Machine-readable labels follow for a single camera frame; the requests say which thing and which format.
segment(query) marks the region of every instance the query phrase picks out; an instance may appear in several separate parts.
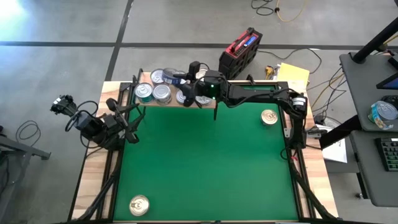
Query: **concrete floor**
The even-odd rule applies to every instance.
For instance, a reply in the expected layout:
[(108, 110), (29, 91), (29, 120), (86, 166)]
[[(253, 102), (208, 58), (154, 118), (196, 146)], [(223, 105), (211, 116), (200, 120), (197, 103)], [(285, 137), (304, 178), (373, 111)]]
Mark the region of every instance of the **concrete floor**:
[[(115, 42), (127, 0), (0, 1), (0, 41)], [(283, 0), (284, 17), (294, 16), (301, 1)], [(262, 44), (363, 45), (397, 16), (393, 0), (317, 0), (294, 22), (276, 15), (262, 17), (240, 0), (135, 0), (123, 42), (230, 43), (248, 27), (264, 34)], [(218, 68), (223, 49), (121, 48), (112, 80), (130, 80), (139, 68), (187, 70), (194, 60)], [(280, 56), (291, 50), (270, 50)], [(113, 48), (0, 46), (0, 124), (13, 136), (25, 120), (42, 130), (37, 147), (52, 152), (48, 161), (33, 158), (11, 214), (14, 222), (56, 223), (69, 213), (84, 148), (78, 131), (64, 132), (67, 117), (49, 111), (60, 94), (76, 102), (98, 100)], [(317, 50), (323, 63), (310, 75), (310, 86), (329, 79), (347, 50)], [(288, 60), (313, 70), (318, 59), (307, 50)], [(239, 78), (264, 78), (264, 66), (281, 60), (258, 53)], [(322, 87), (308, 92), (314, 102)], [(326, 92), (318, 108), (327, 99)], [(328, 116), (344, 121), (355, 114), (349, 91), (336, 100)], [(398, 209), (377, 208), (357, 200), (355, 175), (332, 174), (330, 182), (340, 217), (364, 222), (394, 223)]]

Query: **tin can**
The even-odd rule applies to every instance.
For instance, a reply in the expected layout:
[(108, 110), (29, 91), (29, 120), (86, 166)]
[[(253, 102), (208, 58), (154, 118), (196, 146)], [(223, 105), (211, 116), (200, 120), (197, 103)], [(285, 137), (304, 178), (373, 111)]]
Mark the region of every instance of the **tin can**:
[(157, 85), (153, 96), (159, 105), (167, 105), (172, 100), (172, 92), (167, 85)]
[(164, 82), (175, 85), (180, 83), (181, 78), (176, 78), (174, 77), (174, 75), (183, 75), (183, 74), (185, 74), (185, 72), (179, 71), (175, 68), (165, 68), (163, 69), (162, 78)]
[(199, 72), (196, 73), (195, 77), (197, 79), (200, 79), (201, 77), (205, 76), (206, 72), (207, 72), (207, 68), (201, 68), (201, 69), (199, 69)]
[(131, 199), (129, 209), (134, 216), (141, 216), (147, 213), (149, 209), (148, 198), (143, 195), (136, 195)]
[(196, 96), (195, 99), (203, 106), (209, 105), (211, 103), (211, 99), (209, 97)]
[(184, 96), (182, 91), (181, 90), (177, 91), (177, 93), (175, 94), (175, 100), (177, 100), (177, 103), (183, 105), (185, 99), (186, 97)]
[(264, 110), (260, 118), (264, 125), (273, 125), (278, 121), (278, 115), (273, 110)]
[(150, 73), (150, 79), (154, 85), (163, 83), (163, 69), (158, 68)]
[(154, 89), (149, 83), (140, 83), (136, 86), (134, 94), (141, 103), (150, 103), (154, 99), (152, 92)]

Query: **silver can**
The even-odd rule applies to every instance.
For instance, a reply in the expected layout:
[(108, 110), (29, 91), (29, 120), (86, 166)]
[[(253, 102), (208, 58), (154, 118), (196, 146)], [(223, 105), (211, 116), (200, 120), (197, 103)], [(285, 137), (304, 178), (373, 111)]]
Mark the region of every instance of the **silver can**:
[(209, 97), (196, 96), (195, 99), (203, 106), (209, 105), (211, 103), (211, 99)]
[(136, 86), (134, 94), (141, 103), (150, 103), (154, 99), (152, 92), (154, 89), (149, 83), (140, 83)]
[(150, 79), (152, 80), (152, 83), (154, 85), (159, 85), (163, 83), (164, 81), (162, 77), (163, 77), (163, 69), (161, 68), (155, 69), (150, 73)]
[(159, 105), (167, 105), (172, 100), (172, 92), (167, 85), (157, 85), (153, 96)]
[(199, 69), (199, 72), (196, 73), (195, 77), (197, 79), (200, 79), (205, 76), (206, 72), (207, 72), (207, 68), (201, 68), (201, 69)]
[(181, 90), (178, 90), (177, 93), (175, 94), (175, 99), (177, 100), (177, 103), (183, 105), (186, 96), (184, 96)]
[(149, 209), (148, 198), (143, 195), (136, 195), (131, 199), (129, 209), (134, 216), (141, 216), (147, 213)]
[(261, 121), (264, 125), (273, 125), (278, 121), (278, 115), (273, 110), (264, 110), (261, 113)]

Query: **green mat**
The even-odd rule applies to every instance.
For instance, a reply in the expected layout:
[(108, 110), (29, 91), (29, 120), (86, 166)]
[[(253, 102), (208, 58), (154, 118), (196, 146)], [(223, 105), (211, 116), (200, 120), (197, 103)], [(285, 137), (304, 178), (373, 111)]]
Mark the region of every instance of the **green mat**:
[[(114, 221), (297, 220), (280, 119), (264, 126), (265, 109), (278, 111), (220, 103), (213, 121), (213, 110), (148, 107), (140, 142), (124, 150)], [(135, 217), (139, 194), (150, 209)]]

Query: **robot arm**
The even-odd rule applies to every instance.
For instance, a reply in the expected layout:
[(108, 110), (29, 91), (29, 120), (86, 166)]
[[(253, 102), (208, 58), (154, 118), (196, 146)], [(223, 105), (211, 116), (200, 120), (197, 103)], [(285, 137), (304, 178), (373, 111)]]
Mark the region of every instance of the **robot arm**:
[(220, 72), (213, 70), (208, 70), (204, 77), (196, 79), (193, 74), (196, 73), (199, 65), (199, 62), (192, 62), (188, 74), (174, 75), (177, 78), (190, 80), (190, 82), (175, 85), (186, 97), (184, 106), (190, 106), (193, 103), (200, 106), (195, 100), (196, 96), (206, 96), (216, 100), (217, 103), (223, 102), (228, 108), (235, 108), (245, 102), (275, 103), (290, 116), (292, 121), (289, 147), (305, 148), (304, 124), (307, 115), (307, 97), (302, 93), (287, 88), (287, 85), (278, 90), (247, 90), (230, 83)]

